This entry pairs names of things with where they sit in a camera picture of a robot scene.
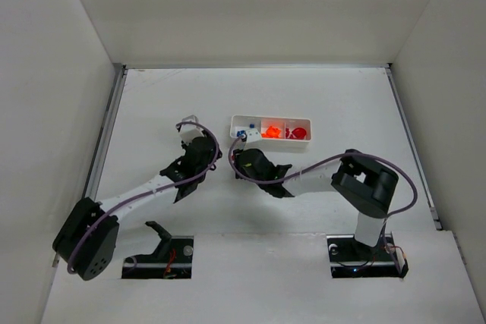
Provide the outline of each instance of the metal strip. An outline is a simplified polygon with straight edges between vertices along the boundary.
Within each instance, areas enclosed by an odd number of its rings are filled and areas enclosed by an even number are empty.
[[[99,131],[96,142],[95,153],[91,160],[90,171],[88,172],[87,182],[84,186],[83,197],[90,197],[95,200],[98,191],[99,181],[105,165],[106,154],[108,153],[109,141],[112,137],[118,107],[122,99],[123,87],[127,77],[127,70],[123,64],[113,64],[115,68],[115,79],[105,109],[105,116]]]
[[[396,89],[395,81],[393,79],[393,75],[392,75],[392,71],[390,70],[390,67],[387,67],[387,76],[388,76],[388,81],[390,82],[390,86],[392,88],[393,97],[395,98],[396,107],[398,108],[400,118],[402,119],[403,127],[405,128],[407,140],[409,140],[409,145],[410,145],[410,148],[412,149],[412,154],[413,154],[413,158],[415,160],[415,165],[417,166],[417,169],[418,169],[420,181],[421,181],[421,184],[422,184],[422,186],[425,190],[425,196],[427,197],[427,203],[430,207],[434,207],[435,205],[434,205],[434,201],[432,200],[431,191],[428,188],[427,179],[425,178],[424,169],[422,168],[422,164],[421,164],[420,159],[418,157],[417,148],[415,146],[415,142],[413,141],[412,132],[410,131],[409,123],[407,122],[405,112],[403,111],[402,102],[400,101],[398,91]]]
[[[131,69],[178,69],[178,68],[388,68],[388,64],[315,64],[299,63],[288,64],[279,62],[261,63],[214,63],[214,64],[126,64],[128,70]]]

